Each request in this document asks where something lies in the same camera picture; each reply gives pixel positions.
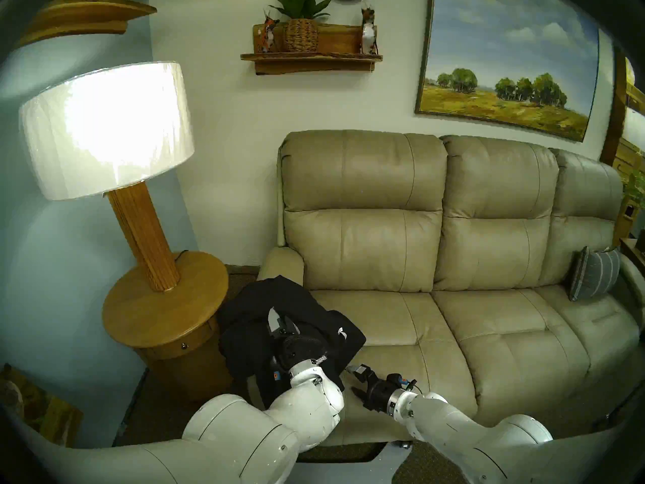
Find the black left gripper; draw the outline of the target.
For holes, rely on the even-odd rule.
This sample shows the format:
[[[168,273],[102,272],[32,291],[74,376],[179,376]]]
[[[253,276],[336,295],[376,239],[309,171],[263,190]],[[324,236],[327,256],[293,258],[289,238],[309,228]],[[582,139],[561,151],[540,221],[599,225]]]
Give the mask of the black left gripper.
[[[273,337],[273,370],[287,373],[299,363],[316,367],[326,361],[330,343],[324,338],[302,335],[291,319],[282,319],[275,308],[267,316],[269,333]]]

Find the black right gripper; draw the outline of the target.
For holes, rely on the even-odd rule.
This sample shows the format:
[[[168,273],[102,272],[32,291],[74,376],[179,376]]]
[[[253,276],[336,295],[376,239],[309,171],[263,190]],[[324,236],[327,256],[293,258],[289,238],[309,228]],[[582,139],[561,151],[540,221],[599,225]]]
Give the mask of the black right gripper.
[[[352,386],[351,391],[360,402],[364,402],[364,408],[376,412],[390,413],[392,408],[390,401],[395,392],[401,390],[401,376],[387,375],[386,379],[380,379],[373,375],[373,370],[364,364],[348,365],[346,371],[352,374],[360,383],[367,383],[366,392]]]

